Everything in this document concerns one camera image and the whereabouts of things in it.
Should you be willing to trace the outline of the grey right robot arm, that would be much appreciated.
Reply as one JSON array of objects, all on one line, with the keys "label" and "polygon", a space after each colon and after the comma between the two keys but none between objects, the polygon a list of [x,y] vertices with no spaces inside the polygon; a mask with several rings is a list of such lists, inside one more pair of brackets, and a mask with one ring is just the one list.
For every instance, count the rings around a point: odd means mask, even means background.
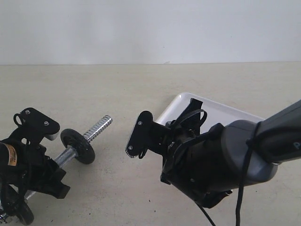
[{"label": "grey right robot arm", "polygon": [[218,122],[201,132],[207,119],[202,102],[191,99],[166,130],[157,153],[160,180],[199,207],[212,208],[234,189],[271,180],[278,165],[301,156],[301,104],[296,102],[259,122]]}]

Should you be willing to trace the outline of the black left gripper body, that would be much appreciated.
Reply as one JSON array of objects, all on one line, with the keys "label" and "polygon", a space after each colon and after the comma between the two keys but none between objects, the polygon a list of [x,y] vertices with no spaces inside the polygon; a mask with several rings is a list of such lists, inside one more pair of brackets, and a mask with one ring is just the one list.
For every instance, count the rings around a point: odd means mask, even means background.
[{"label": "black left gripper body", "polygon": [[0,178],[4,182],[28,190],[46,194],[46,184],[52,180],[62,181],[66,172],[49,156],[46,148],[13,139],[0,142]]}]

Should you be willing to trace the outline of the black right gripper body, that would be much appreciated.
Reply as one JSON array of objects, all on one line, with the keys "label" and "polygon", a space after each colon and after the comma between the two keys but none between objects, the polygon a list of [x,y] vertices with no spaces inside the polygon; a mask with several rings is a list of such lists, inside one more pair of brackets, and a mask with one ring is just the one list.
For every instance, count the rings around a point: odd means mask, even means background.
[{"label": "black right gripper body", "polygon": [[206,117],[179,117],[152,130],[154,138],[152,151],[163,157],[178,160],[186,149],[207,139],[207,133],[200,133]]}]

